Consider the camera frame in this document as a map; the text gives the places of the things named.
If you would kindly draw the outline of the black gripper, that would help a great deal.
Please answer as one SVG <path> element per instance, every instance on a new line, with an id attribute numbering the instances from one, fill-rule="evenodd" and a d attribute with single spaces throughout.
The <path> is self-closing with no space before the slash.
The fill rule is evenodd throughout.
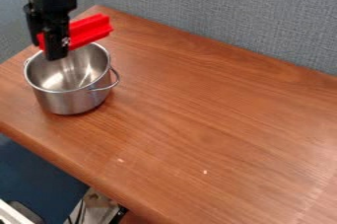
<path id="1" fill-rule="evenodd" d="M 28 0 L 24 6 L 27 24 L 32 43 L 40 45 L 37 34 L 43 31 L 41 15 L 68 13 L 76 9 L 76 0 Z M 48 25 L 44 27 L 45 57 L 53 61 L 67 57 L 68 53 L 68 25 Z"/>

